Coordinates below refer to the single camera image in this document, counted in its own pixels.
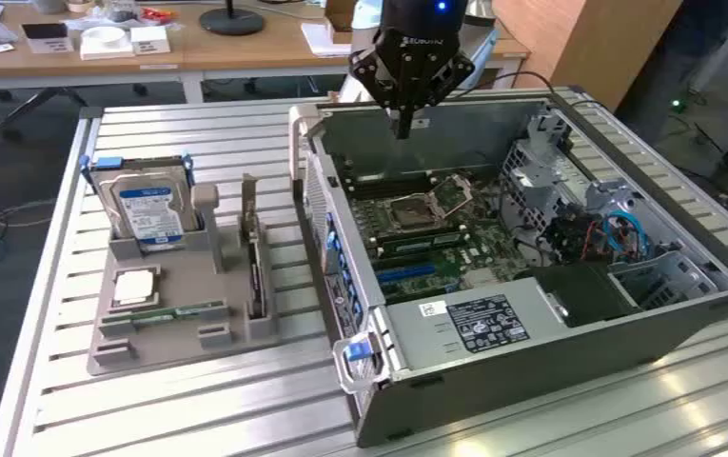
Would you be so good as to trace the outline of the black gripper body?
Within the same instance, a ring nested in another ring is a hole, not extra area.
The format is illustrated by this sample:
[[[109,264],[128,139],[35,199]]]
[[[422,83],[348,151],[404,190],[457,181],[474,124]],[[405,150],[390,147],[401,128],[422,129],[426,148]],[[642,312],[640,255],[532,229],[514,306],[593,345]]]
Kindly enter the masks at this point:
[[[458,32],[465,15],[462,1],[385,1],[374,48],[397,83],[402,108],[402,64],[405,55],[460,51]]]

